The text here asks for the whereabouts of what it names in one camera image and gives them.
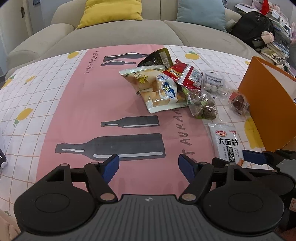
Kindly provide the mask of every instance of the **yellow pillow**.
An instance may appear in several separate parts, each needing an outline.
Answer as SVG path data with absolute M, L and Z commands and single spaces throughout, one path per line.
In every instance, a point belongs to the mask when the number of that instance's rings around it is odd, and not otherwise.
M 143 20 L 141 0 L 87 0 L 77 28 L 121 20 Z

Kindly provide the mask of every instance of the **gray sofa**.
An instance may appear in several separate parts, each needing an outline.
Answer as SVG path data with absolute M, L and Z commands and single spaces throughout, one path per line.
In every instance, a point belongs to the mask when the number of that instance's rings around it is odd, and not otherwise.
M 247 59 L 259 56 L 240 39 L 216 29 L 176 22 L 178 0 L 142 0 L 142 21 L 118 21 L 76 29 L 86 0 L 61 5 L 52 24 L 17 46 L 7 58 L 8 78 L 41 59 L 84 49 L 127 44 L 184 45 L 217 50 Z M 241 15 L 225 9 L 226 22 Z

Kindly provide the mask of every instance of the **black bag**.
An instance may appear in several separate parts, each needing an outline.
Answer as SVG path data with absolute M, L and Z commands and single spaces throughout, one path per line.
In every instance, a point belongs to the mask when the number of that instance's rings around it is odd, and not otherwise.
M 249 12 L 238 20 L 231 34 L 255 49 L 252 40 L 258 39 L 264 31 L 271 32 L 275 36 L 271 20 L 259 12 Z

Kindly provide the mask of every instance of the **red flag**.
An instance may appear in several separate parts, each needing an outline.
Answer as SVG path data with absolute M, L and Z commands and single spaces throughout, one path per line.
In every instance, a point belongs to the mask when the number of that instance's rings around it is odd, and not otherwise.
M 268 0 L 263 0 L 262 3 L 262 8 L 260 11 L 263 15 L 267 15 L 267 13 L 269 12 L 269 4 L 268 4 Z

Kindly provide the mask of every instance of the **snack bag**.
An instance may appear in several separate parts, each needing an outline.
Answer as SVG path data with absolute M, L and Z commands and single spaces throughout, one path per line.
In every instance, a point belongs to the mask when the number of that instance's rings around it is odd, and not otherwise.
M 242 115 L 242 114 L 249 115 L 250 114 L 250 110 L 249 110 L 250 105 L 247 101 L 247 98 L 237 90 L 231 90 L 230 93 L 231 94 L 230 94 L 229 101 L 228 101 L 230 108 L 234 112 L 236 112 L 240 115 Z
M 151 88 L 156 82 L 156 76 L 165 70 L 164 65 L 142 66 L 133 69 L 125 69 L 119 73 L 132 84 L 138 92 Z
M 166 69 L 173 66 L 170 53 L 167 48 L 159 49 L 151 53 L 145 59 L 143 59 L 137 67 L 151 66 L 151 65 L 164 65 Z
M 192 115 L 197 119 L 214 120 L 218 115 L 214 99 L 204 90 L 183 87 Z
M 212 71 L 203 72 L 202 87 L 214 98 L 227 98 L 228 93 L 224 78 Z
M 176 59 L 176 64 L 163 72 L 177 84 L 189 89 L 201 89 L 202 74 L 193 66 Z
M 183 92 L 178 90 L 176 83 L 165 74 L 159 74 L 155 85 L 140 91 L 140 95 L 150 113 L 187 106 Z
M 216 157 L 242 165 L 243 154 L 240 147 L 237 130 L 227 125 L 208 124 L 212 136 Z

